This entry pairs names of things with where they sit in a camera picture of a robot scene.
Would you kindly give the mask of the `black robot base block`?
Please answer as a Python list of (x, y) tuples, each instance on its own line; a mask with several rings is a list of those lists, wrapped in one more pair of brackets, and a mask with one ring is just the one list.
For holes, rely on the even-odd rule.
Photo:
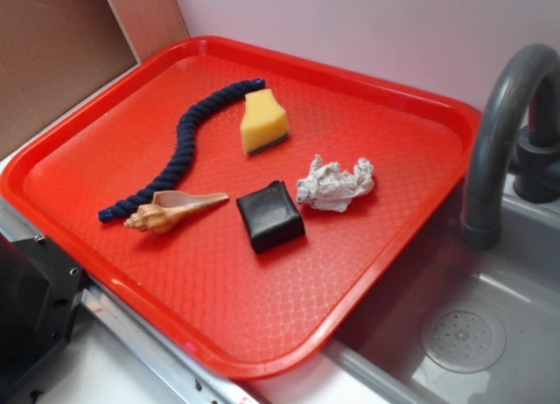
[(69, 341), (82, 267), (51, 240), (1, 238), (1, 384), (26, 376)]

